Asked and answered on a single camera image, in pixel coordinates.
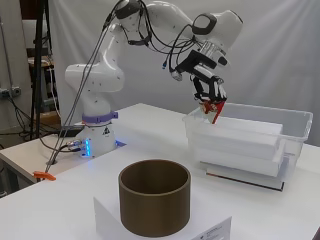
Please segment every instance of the cylindrical container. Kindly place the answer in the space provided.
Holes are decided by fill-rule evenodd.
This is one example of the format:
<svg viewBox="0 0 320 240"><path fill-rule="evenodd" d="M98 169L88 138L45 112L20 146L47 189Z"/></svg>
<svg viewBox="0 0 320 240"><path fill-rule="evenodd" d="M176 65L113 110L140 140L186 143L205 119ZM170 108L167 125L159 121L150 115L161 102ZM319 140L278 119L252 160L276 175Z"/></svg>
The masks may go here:
<svg viewBox="0 0 320 240"><path fill-rule="evenodd" d="M190 218L191 175L167 160L146 160L119 175L121 221L130 232L164 237L184 228Z"/></svg>

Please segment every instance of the blue light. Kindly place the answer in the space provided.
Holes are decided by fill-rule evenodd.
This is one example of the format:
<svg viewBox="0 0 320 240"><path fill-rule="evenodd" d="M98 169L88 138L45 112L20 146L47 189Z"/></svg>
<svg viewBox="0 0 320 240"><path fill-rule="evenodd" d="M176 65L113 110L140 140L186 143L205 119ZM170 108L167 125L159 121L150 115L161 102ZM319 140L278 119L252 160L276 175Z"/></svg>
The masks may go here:
<svg viewBox="0 0 320 240"><path fill-rule="evenodd" d="M86 156L87 157L90 157L90 145L89 145L89 140L88 139L86 139L86 150L87 150L87 154L86 154Z"/></svg>

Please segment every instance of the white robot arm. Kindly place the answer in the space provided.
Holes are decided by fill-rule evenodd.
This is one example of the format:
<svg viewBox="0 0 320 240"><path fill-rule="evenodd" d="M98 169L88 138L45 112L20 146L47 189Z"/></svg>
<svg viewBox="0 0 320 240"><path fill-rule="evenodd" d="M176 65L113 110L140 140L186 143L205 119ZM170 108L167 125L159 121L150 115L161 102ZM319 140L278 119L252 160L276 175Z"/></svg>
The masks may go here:
<svg viewBox="0 0 320 240"><path fill-rule="evenodd" d="M114 18L119 23L111 25ZM163 43L155 35L152 26L178 34L174 44ZM83 142L81 154L97 157L116 148L111 120L117 118L117 114L111 111L104 94L123 88L124 73L118 67L117 60L126 46L150 47L151 44L154 47L152 40L156 37L170 47L168 56L171 75L176 80L182 80L183 72L190 73L197 91L195 97L210 108L226 100L223 81L212 70L216 66L228 65L225 54L241 28L242 20L232 11L201 14L192 21L171 3L154 1L146 5L142 0L120 0L106 20L102 33L105 38L101 42L98 63L75 64L66 70L67 83L75 91L82 91L80 100L84 106L83 122L86 126L77 136ZM173 68L171 59L181 35L200 43L202 47L199 51L192 50L186 59ZM88 69L91 72L83 82L83 74ZM208 93L203 90L201 82L209 86Z"/></svg>

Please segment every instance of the white backdrop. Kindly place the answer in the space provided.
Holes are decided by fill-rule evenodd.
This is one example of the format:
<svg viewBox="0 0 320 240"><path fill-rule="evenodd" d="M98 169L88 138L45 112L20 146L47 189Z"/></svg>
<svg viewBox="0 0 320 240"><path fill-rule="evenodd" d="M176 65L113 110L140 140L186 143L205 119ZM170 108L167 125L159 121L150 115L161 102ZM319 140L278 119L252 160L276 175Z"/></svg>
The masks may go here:
<svg viewBox="0 0 320 240"><path fill-rule="evenodd" d="M75 93L64 80L70 64L86 63L116 0L51 0L51 29L59 102L66 118ZM318 0L169 0L191 18L231 9L244 28L228 53L229 102L314 113L309 143L320 146L320 2ZM174 35L156 29L161 38ZM124 89L109 95L113 109L139 102L189 113L197 107L188 78L178 83L162 70L164 56L130 47L120 61ZM80 121L81 109L74 122Z"/></svg>

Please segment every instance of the table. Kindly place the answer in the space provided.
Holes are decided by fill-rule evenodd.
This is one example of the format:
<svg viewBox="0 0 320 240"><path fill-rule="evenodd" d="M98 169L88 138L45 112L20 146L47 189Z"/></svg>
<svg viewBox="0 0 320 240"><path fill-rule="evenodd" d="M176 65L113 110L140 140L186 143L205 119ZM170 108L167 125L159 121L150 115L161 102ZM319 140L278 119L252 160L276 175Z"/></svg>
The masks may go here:
<svg viewBox="0 0 320 240"><path fill-rule="evenodd" d="M94 239L93 197L119 220L118 174L128 164L154 158L190 169L193 186L212 207L232 213L233 240L301 240L315 235L320 223L319 148L304 146L293 179L281 193L204 177L204 172L191 169L183 114L138 104L120 110L119 117L114 129L127 146L56 175L55 182L44 181L0 200L0 214L6 216L0 218L3 239Z"/></svg>
<svg viewBox="0 0 320 240"><path fill-rule="evenodd" d="M54 147L57 136L44 137L43 141L47 145ZM28 184L36 183L33 172L45 170L46 162L48 162L51 153L52 150L44 147L38 139L0 151L0 159L4 163L4 174L7 182L5 190L8 193L19 190L17 176ZM50 173L54 175L87 162L86 159L72 153L60 153L57 160L59 163L51 166L50 170Z"/></svg>

